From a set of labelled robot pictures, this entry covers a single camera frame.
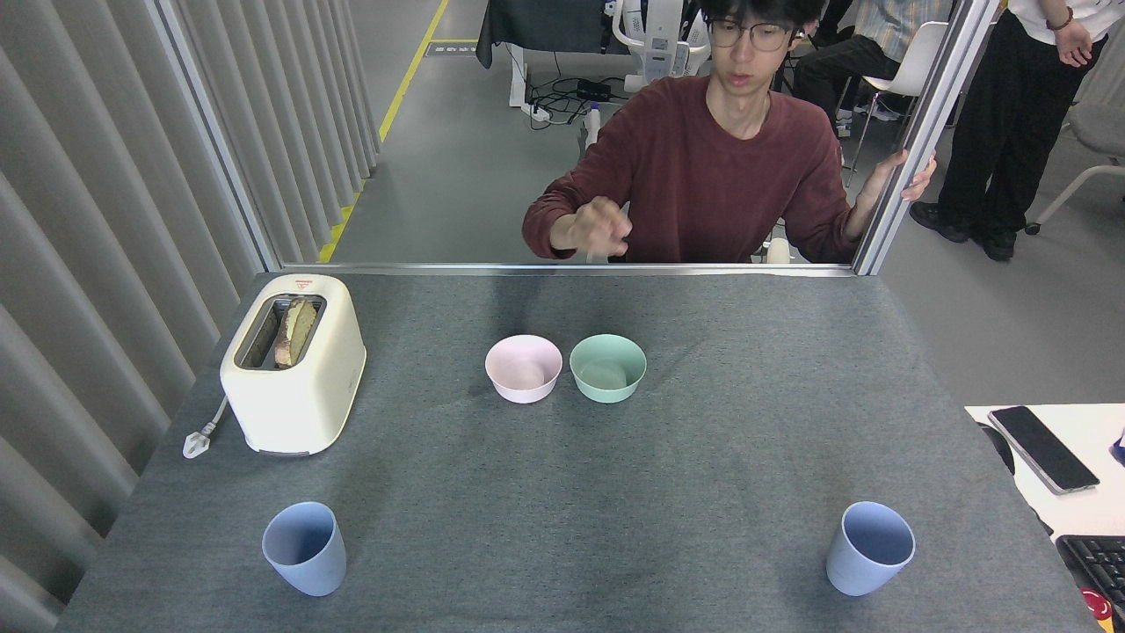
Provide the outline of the seated person's right hand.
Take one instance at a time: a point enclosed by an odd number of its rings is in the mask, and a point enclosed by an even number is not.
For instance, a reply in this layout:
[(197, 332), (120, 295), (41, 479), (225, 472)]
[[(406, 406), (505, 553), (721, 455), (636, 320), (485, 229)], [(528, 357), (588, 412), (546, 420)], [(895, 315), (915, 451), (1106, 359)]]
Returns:
[(621, 207), (606, 196), (596, 196), (576, 212), (565, 214), (550, 230), (551, 247), (579, 250), (587, 255), (623, 256), (629, 245), (626, 239), (634, 225)]

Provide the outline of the seated person's left hand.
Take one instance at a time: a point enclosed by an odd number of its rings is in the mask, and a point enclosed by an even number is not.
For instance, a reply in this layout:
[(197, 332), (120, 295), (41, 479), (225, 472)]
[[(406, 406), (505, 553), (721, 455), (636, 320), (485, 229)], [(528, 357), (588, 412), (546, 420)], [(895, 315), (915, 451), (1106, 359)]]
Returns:
[[(896, 155), (888, 156), (878, 163), (876, 168), (872, 172), (872, 175), (867, 178), (863, 188), (860, 189), (860, 195), (857, 195), (854, 204), (854, 211), (867, 215), (875, 211), (878, 198), (886, 188), (892, 172), (896, 171), (896, 168), (901, 168), (901, 165), (904, 164), (904, 160), (907, 160), (910, 154), (911, 153), (908, 150), (900, 150), (896, 153)], [(903, 197), (904, 200), (919, 200), (925, 192), (925, 189), (932, 184), (932, 177), (933, 173), (936, 172), (937, 168), (936, 152), (929, 152), (926, 157), (925, 168), (920, 172), (915, 173), (915, 175), (911, 177), (909, 186), (904, 187), (904, 190), (901, 193), (901, 197)]]

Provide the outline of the standing person's hand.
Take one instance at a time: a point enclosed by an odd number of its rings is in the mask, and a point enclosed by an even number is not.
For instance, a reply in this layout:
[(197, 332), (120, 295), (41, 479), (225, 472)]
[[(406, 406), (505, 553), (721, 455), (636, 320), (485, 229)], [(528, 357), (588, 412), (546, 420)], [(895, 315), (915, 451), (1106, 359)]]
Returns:
[(1072, 20), (1053, 28), (1058, 60), (1069, 67), (1086, 67), (1092, 63), (1094, 40), (1084, 25)]

